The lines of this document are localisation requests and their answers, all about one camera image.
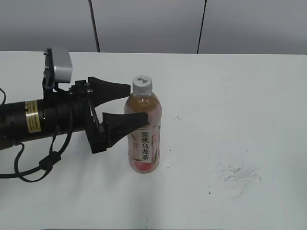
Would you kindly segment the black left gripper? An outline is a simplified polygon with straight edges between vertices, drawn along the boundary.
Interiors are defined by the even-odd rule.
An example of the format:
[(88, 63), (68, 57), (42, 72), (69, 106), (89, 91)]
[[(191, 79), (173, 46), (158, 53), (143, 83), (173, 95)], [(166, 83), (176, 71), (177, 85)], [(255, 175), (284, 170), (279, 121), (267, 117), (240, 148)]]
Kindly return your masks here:
[(93, 154), (105, 151), (131, 132), (148, 124), (147, 113), (103, 113), (99, 123), (95, 108), (130, 95), (130, 85), (89, 77), (79, 80), (68, 90), (56, 83), (53, 89), (43, 90), (43, 134), (67, 134), (85, 131)]

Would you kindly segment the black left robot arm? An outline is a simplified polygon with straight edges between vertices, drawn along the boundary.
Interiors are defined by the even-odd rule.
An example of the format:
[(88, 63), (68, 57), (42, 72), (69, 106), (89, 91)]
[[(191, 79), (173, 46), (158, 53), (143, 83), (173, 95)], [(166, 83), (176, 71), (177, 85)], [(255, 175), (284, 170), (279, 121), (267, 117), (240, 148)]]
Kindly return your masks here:
[(12, 141), (26, 142), (60, 134), (85, 131), (93, 154), (107, 150), (131, 132), (148, 124), (147, 113), (103, 113), (95, 108), (130, 95), (127, 84), (89, 77), (76, 81), (68, 91), (44, 90), (40, 100), (8, 103), (0, 107), (0, 148)]

